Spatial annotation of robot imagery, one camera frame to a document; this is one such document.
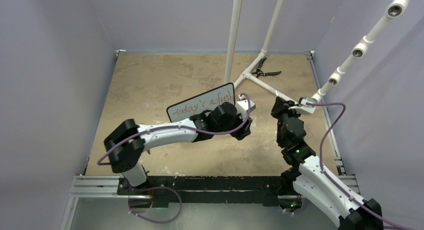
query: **beige tabletop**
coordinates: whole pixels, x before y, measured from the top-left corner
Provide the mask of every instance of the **beige tabletop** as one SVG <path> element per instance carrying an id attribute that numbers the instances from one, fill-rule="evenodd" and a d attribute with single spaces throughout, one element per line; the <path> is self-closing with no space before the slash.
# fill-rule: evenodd
<path id="1" fill-rule="evenodd" d="M 231 81 L 256 58 L 234 56 Z M 224 83 L 226 55 L 124 54 L 120 55 L 101 114 L 88 163 L 87 175 L 114 175 L 110 166 L 98 166 L 106 152 L 103 140 L 123 120 L 136 123 L 169 122 L 168 106 L 198 95 Z M 308 61 L 304 55 L 270 55 L 264 72 L 282 71 L 278 76 L 260 77 L 265 83 L 298 100 L 316 92 Z M 277 120 L 271 115 L 275 95 L 249 80 L 236 94 L 246 93 L 256 104 L 252 112 L 251 135 L 237 141 L 230 135 L 214 136 L 196 143 L 177 143 L 143 153 L 140 162 L 150 175 L 267 176 L 279 175 L 290 166 L 285 163 L 276 143 Z M 326 131 L 321 109 L 302 115 L 305 137 L 317 153 Z M 337 174 L 330 142 L 324 144 L 324 163 Z"/>

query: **black pliers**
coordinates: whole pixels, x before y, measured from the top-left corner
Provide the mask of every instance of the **black pliers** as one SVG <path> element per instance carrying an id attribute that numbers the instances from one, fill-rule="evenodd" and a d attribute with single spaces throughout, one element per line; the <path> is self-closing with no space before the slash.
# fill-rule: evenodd
<path id="1" fill-rule="evenodd" d="M 266 57 L 265 57 L 265 58 L 263 58 L 263 59 L 261 59 L 261 60 L 259 61 L 259 64 L 258 64 L 258 65 L 257 65 L 257 67 L 256 67 L 256 72 L 252 72 L 251 74 L 256 74 L 256 78 L 259 78 L 259 76 L 264 76 L 264 77 L 266 77 L 266 76 L 274 76 L 274 75 L 279 75 L 279 74 L 281 74 L 281 71 L 277 71 L 277 72 L 267 72 L 267 73 L 264 73 L 264 72 L 261 70 L 261 68 L 262 68 L 262 65 L 264 64 L 265 60 L 267 60 L 267 58 L 266 58 Z"/>

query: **wooden board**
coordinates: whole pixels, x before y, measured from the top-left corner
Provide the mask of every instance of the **wooden board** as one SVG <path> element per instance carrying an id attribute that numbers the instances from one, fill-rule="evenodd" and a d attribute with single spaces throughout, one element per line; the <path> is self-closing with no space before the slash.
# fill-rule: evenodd
<path id="1" fill-rule="evenodd" d="M 231 80 L 256 58 L 235 55 Z M 138 123 L 168 122 L 168 106 L 223 84 L 226 55 L 120 55 L 94 139 L 87 175 L 113 175 L 109 166 L 98 166 L 105 153 L 103 139 L 123 120 Z M 297 100 L 316 91 L 308 61 L 304 55 L 270 55 L 263 71 L 282 71 L 278 76 L 260 77 L 282 93 Z M 277 120 L 270 115 L 275 96 L 249 80 L 244 80 L 236 94 L 246 93 L 256 104 L 252 113 L 252 134 L 242 141 L 231 136 L 215 136 L 197 143 L 178 143 L 143 153 L 140 162 L 150 175 L 279 175 L 289 165 L 276 144 Z M 307 143 L 318 153 L 326 131 L 321 109 L 303 115 Z M 324 145 L 324 163 L 337 173 L 329 141 Z"/>

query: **red handwriting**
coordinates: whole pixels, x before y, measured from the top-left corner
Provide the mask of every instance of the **red handwriting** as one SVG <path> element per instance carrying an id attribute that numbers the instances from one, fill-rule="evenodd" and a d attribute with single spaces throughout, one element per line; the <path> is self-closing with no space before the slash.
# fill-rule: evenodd
<path id="1" fill-rule="evenodd" d="M 220 92 L 218 93 L 217 97 L 214 99 L 208 99 L 208 100 L 202 100 L 199 99 L 198 100 L 199 103 L 195 104 L 195 105 L 190 105 L 184 106 L 184 109 L 177 109 L 173 115 L 181 115 L 181 114 L 186 114 L 186 113 L 192 113 L 192 115 L 195 115 L 197 113 L 197 110 L 199 110 L 199 112 L 203 111 L 203 110 L 212 110 L 214 109 L 216 106 L 223 104 L 224 102 L 234 102 L 234 96 L 231 95 L 231 93 L 229 91 L 227 91 L 226 95 L 221 94 Z"/>

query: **small whiteboard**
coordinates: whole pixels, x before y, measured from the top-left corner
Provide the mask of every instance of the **small whiteboard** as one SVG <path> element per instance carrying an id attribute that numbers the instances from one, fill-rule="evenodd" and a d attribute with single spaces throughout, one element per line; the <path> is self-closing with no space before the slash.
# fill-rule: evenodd
<path id="1" fill-rule="evenodd" d="M 214 110 L 224 102 L 235 104 L 233 83 L 224 84 L 205 93 L 171 105 L 166 110 L 169 120 L 177 122 L 205 110 Z"/>

